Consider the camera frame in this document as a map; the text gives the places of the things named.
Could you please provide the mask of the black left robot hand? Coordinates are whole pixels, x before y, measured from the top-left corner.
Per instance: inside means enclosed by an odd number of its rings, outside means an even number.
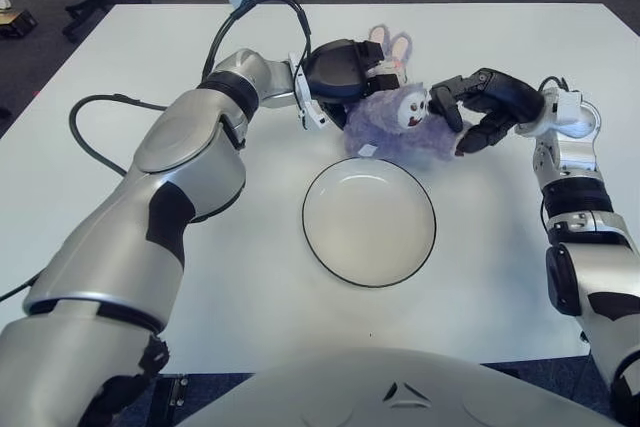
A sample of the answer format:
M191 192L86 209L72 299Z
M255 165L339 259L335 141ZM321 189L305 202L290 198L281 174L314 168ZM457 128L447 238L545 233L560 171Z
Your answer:
M340 130L352 104L405 83L402 72L386 61L382 45L369 40L339 39L317 47L302 70L311 98Z

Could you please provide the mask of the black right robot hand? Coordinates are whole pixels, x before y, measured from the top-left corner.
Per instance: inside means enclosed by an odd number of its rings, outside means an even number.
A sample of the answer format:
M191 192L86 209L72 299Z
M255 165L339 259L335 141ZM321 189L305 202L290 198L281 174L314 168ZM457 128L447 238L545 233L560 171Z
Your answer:
M544 108L544 97L539 91L490 68L434 84L429 96L429 112L442 117L461 136L455 147L458 156L496 145L513 127L537 120ZM460 107L483 117L478 124L464 128Z

